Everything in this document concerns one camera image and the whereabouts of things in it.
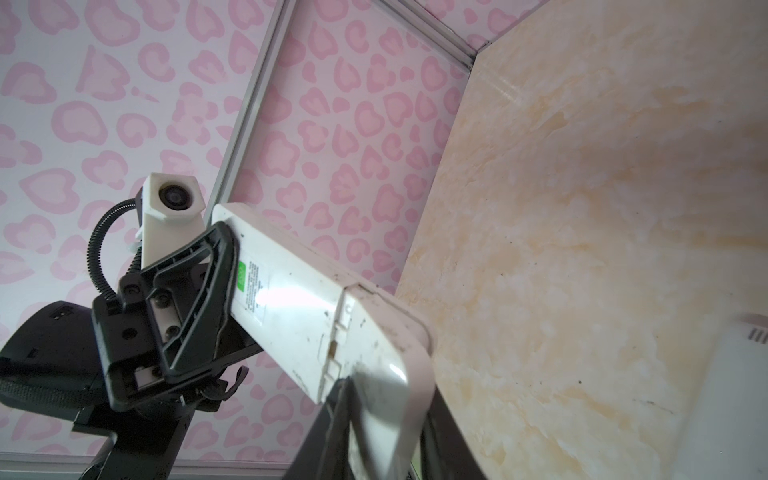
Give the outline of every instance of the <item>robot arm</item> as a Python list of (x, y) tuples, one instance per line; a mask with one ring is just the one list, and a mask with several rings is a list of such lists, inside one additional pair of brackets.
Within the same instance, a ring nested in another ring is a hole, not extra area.
[[(118, 458), (140, 463), (131, 478), (167, 474), (194, 410), (216, 411), (245, 376), (227, 389), (224, 369), (262, 349), (324, 404), (285, 478), (400, 480), (419, 440), (424, 478), (484, 478), (435, 388), (425, 319), (244, 204), (216, 205), (205, 230), (193, 177), (150, 175), (137, 208), (141, 271), (94, 300), (82, 349), (98, 356), (92, 388), (108, 403), (66, 414), (77, 412), (73, 429), (113, 438), (89, 478), (111, 478)], [(27, 337), (0, 353), (7, 366), (26, 362)], [(14, 385), (39, 387), (40, 370), (25, 372)], [(64, 418), (33, 403), (13, 406)], [(156, 452), (141, 451), (150, 436)]]

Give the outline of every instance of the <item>pink heart pattern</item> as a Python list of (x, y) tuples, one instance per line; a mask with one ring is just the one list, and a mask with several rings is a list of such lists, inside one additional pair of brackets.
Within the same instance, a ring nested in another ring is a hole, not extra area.
[[(0, 168), (10, 179), (0, 192), (0, 283), (9, 297), (26, 298), (19, 292), (35, 284), (45, 302), (89, 304), (96, 294), (84, 268), (90, 229), (135, 195), (147, 172), (193, 174), (211, 191), (273, 6), (0, 2), (0, 55), (8, 56), (0, 109), (23, 109), (0, 125)], [(470, 6), (482, 27), (472, 33), (486, 38), (493, 38), (485, 30), (493, 8), (520, 15), (508, 5), (457, 2), (444, 20), (463, 20)], [(394, 292), (466, 73), (368, 0), (300, 2), (295, 19), (232, 200)], [(40, 41), (65, 42), (60, 51), (71, 57), (62, 61), (51, 48), (52, 60), (25, 58), (17, 48)], [(74, 65), (74, 78), (60, 65)], [(51, 130), (38, 134), (22, 118), (50, 122)], [(112, 282), (130, 262), (126, 244), (136, 227), (126, 216), (107, 236)], [(16, 303), (0, 317), (0, 339), (41, 306)], [(196, 417), (180, 458), (289, 462), (295, 455), (317, 406), (268, 356), (245, 363), (254, 375), (219, 412)], [(10, 413), (7, 423), (0, 415), (7, 439), (21, 414)], [(15, 445), (27, 452), (93, 455), (103, 442), (70, 437), (66, 428), (34, 440), (48, 425), (29, 425)]]
[(29, 0), (29, 19), (43, 33), (56, 35), (62, 29), (75, 30), (80, 19), (64, 0)]
[(61, 420), (30, 412), (22, 413), (13, 429), (11, 440), (49, 439), (61, 431)]
[(129, 81), (130, 75), (115, 57), (89, 45), (80, 80), (74, 90), (99, 100), (120, 100), (125, 96), (123, 87)]
[(176, 14), (181, 11), (177, 0), (136, 0), (142, 11), (142, 18), (150, 28), (166, 31), (176, 23)]
[(94, 37), (108, 47), (119, 47), (136, 40), (141, 30), (136, 18), (123, 13), (115, 0), (88, 0), (85, 23)]
[(139, 50), (138, 63), (141, 70), (157, 81), (171, 81), (176, 71), (170, 66), (170, 53), (161, 43), (148, 43)]
[(500, 34), (509, 28), (518, 18), (505, 14), (500, 8), (494, 8), (488, 13), (488, 30)]
[(51, 251), (51, 242), (56, 238), (56, 229), (49, 219), (29, 215), (21, 223), (5, 225), (3, 236), (14, 247), (48, 253)]
[(14, 167), (17, 163), (39, 164), (42, 159), (40, 147), (28, 141), (16, 141), (16, 132), (0, 124), (0, 168)]
[(97, 157), (83, 160), (82, 170), (85, 176), (95, 184), (107, 184), (115, 190), (125, 187), (125, 175), (128, 163), (116, 151), (102, 151)]
[(27, 61), (20, 61), (8, 70), (0, 94), (16, 97), (28, 104), (56, 101), (56, 90), (45, 80), (43, 69)]

